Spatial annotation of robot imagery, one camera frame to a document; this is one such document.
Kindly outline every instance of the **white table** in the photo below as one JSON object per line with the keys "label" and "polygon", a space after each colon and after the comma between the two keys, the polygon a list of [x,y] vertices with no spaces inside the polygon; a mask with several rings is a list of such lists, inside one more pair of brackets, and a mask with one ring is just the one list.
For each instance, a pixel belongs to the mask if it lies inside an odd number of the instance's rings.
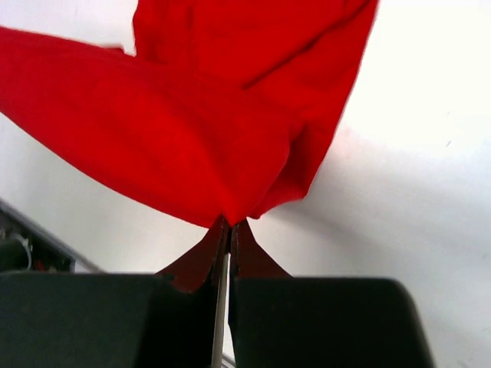
{"label": "white table", "polygon": [[[491,366],[490,4],[382,1],[310,195],[252,222],[295,275],[402,281],[448,368]],[[0,25],[132,52],[135,6],[2,0]],[[4,117],[0,198],[107,271],[159,270],[205,232],[98,184]]]}

